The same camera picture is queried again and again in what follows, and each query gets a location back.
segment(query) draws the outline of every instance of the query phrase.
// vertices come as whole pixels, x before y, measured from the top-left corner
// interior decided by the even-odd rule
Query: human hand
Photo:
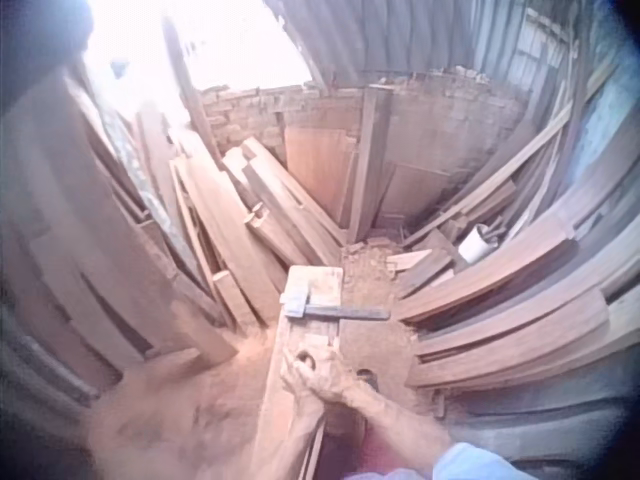
[[[342,355],[329,346],[301,345],[297,356],[310,356],[315,368],[304,362],[293,363],[304,384],[328,402],[344,402],[347,390],[357,384],[358,377],[345,363]]]
[[[296,415],[301,418],[308,418],[311,421],[318,420],[324,415],[324,402],[305,384],[303,378],[295,367],[297,363],[304,363],[297,360],[291,353],[284,349],[284,362],[280,370],[280,377],[285,384],[285,388],[291,392],[296,402]]]

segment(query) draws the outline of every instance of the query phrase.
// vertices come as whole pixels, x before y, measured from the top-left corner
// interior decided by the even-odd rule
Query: dirt floor
[[[343,257],[343,304],[390,307],[393,276],[385,258],[399,249],[385,240],[350,248]],[[370,345],[353,361],[371,367],[371,360],[381,393],[415,408],[415,395],[396,374],[406,374],[400,353],[407,351],[408,332],[401,325],[367,328],[365,322],[349,331],[360,337],[363,328],[371,332]],[[215,369],[206,370],[197,352],[186,350],[127,372],[96,404],[88,422],[90,447],[104,478],[244,478],[272,344],[270,335]],[[387,355],[395,360],[381,364]]]

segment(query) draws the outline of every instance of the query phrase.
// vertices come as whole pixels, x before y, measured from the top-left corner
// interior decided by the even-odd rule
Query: workshop floor
[[[384,259],[397,253],[393,247],[366,246],[345,256],[344,304],[390,306],[392,276]],[[398,341],[390,342],[390,334]],[[398,348],[407,341],[402,330],[384,335]],[[97,403],[88,422],[90,447],[104,478],[242,478],[272,346],[270,335],[213,370],[205,370],[196,352],[186,350],[127,372],[117,388]],[[376,373],[383,387],[403,383],[393,369],[389,374]],[[411,407],[415,399],[395,400]]]

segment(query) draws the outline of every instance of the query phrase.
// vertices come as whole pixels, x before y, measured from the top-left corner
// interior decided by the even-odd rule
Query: corrugated metal roof
[[[284,20],[314,79],[341,87],[454,66],[514,83],[510,70],[528,6],[528,0],[264,1]],[[549,2],[549,9],[558,17],[570,1]]]

